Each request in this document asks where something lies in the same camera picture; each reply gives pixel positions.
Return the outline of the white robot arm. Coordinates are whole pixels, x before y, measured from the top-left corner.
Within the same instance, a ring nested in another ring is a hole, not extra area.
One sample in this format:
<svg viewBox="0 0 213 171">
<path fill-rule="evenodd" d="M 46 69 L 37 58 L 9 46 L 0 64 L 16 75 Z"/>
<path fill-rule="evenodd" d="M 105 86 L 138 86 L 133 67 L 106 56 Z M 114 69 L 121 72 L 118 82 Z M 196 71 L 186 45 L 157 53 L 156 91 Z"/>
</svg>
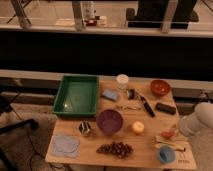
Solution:
<svg viewBox="0 0 213 171">
<path fill-rule="evenodd" d="M 194 108 L 194 112 L 184 116 L 178 123 L 178 129 L 186 137 L 193 136 L 204 128 L 213 129 L 213 104 L 201 102 Z"/>
</svg>

